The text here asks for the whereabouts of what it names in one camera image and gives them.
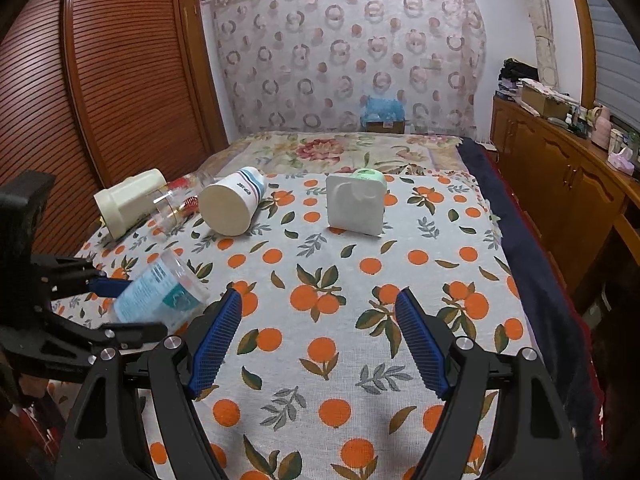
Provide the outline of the clear plastic cup blue label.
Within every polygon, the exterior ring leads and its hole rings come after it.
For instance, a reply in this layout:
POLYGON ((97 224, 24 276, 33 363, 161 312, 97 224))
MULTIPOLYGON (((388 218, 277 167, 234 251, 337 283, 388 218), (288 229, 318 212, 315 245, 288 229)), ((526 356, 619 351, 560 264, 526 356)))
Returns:
POLYGON ((207 306, 209 292, 171 250, 165 250, 115 299, 119 323, 162 323, 168 333, 188 324, 207 306))

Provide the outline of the clear glass floral cup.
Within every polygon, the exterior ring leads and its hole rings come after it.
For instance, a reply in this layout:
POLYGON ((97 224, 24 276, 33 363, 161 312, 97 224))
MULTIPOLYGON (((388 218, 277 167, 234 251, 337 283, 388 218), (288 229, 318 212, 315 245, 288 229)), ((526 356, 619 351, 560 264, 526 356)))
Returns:
POLYGON ((160 232, 171 234, 197 214, 198 194, 215 182, 216 178, 207 172, 191 172, 151 192, 152 219, 160 232))

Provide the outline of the white paper cup striped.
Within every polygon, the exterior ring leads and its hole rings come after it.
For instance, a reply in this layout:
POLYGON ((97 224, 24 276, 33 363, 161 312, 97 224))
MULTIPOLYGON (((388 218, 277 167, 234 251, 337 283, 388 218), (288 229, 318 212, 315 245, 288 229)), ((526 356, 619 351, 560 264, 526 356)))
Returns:
POLYGON ((243 167, 198 193, 198 210, 217 234, 240 236, 252 224, 266 190, 265 177, 255 167, 243 167))

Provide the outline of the white square green cup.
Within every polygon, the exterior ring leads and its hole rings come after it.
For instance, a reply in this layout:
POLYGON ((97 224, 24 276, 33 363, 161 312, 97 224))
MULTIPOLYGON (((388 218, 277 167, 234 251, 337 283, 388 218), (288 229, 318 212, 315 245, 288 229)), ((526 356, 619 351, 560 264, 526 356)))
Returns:
POLYGON ((387 182, 378 170, 363 168, 352 174, 329 174, 326 177, 329 227, 380 236, 386 194, 387 182))

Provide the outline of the cream insulated tumbler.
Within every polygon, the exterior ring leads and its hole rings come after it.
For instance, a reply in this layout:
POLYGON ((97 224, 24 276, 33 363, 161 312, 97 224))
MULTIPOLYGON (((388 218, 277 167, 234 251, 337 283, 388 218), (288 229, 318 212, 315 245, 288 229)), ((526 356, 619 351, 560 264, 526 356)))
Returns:
POLYGON ((154 209, 151 194, 166 184, 157 168, 145 170, 93 195, 113 240, 122 238, 154 209))

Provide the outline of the dark blue blanket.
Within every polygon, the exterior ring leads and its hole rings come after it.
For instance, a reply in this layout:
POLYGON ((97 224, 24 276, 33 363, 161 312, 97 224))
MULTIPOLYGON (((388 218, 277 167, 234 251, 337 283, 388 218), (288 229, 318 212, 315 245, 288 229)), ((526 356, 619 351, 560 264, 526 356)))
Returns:
POLYGON ((563 402, 582 466, 596 469, 603 462, 599 388, 588 350, 588 333, 570 298, 556 278, 530 222, 510 186, 485 149, 464 138, 458 152, 470 174, 499 217, 501 247, 520 293, 544 364, 563 402))

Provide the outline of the floral bed sheet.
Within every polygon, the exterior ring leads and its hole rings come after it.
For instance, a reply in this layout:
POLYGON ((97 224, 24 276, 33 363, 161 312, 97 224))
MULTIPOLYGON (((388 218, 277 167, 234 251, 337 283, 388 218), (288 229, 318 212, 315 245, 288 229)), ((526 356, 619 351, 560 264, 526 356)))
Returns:
POLYGON ((457 136, 365 132, 263 131, 232 142, 200 170, 212 177, 254 167, 263 174, 351 174, 372 168, 382 174, 425 176, 464 171, 457 136))

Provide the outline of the brown louvered wardrobe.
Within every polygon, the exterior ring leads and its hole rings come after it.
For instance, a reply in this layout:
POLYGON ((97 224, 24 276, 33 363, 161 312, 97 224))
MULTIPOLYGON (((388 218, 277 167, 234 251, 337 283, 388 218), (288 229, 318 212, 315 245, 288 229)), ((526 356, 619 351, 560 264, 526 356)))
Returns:
POLYGON ((2 0, 1 177, 55 184, 36 252, 71 255, 102 188, 228 145, 198 0, 2 0))

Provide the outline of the wooden sideboard cabinet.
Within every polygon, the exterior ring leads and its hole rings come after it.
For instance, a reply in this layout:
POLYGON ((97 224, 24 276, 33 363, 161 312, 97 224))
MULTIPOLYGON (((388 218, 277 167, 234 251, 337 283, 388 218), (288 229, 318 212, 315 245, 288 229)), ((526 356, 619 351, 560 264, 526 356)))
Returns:
POLYGON ((639 183, 591 142, 495 98, 498 168, 579 311, 606 281, 639 272, 639 183))

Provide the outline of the brown box under bag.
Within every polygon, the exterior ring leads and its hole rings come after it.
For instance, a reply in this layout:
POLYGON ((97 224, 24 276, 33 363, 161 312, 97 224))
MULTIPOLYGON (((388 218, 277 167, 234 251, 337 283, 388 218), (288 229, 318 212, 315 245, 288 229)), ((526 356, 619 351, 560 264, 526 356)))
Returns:
POLYGON ((372 133, 385 133, 385 134, 404 134, 406 124, 403 120, 400 122, 367 122, 364 126, 364 130, 372 133))

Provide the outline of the blue plastic bag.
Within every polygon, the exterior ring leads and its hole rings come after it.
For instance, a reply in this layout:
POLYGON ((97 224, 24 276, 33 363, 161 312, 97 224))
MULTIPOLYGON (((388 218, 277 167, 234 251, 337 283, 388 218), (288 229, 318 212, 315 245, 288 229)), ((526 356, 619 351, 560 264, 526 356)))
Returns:
POLYGON ((398 100, 365 96, 361 104, 360 124, 362 128, 374 122, 403 122, 405 109, 398 100))

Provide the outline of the cardboard box on cabinet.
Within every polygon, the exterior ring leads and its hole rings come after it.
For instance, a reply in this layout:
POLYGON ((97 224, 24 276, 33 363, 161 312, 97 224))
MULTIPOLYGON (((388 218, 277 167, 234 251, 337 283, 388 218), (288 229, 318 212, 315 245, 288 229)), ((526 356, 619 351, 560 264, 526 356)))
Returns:
POLYGON ((522 87, 521 100, 542 118, 553 117, 564 120, 566 114, 572 110, 570 103, 541 93, 527 84, 522 87))

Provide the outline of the pink thermos bottle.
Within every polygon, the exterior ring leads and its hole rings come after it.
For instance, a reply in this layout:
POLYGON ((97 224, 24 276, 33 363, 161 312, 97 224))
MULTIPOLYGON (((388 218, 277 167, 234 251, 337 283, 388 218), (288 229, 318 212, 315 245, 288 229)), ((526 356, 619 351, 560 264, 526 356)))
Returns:
POLYGON ((593 107, 591 111, 591 142, 599 148, 608 149, 611 139, 611 112, 606 106, 593 107))

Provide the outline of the grey window blind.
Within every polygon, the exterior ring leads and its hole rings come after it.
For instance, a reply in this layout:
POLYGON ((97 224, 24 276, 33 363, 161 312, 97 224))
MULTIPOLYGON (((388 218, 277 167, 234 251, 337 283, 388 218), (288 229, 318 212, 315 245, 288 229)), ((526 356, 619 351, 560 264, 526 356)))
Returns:
POLYGON ((639 50, 608 0, 587 0, 596 47, 596 98, 639 129, 639 50))

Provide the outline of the tied beige window curtain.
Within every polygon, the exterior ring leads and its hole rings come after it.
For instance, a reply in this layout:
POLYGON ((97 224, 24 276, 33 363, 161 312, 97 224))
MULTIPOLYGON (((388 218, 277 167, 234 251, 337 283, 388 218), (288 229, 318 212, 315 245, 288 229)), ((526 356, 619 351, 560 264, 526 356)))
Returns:
POLYGON ((525 0, 525 3, 534 32, 538 78, 556 89, 559 76, 549 0, 525 0))

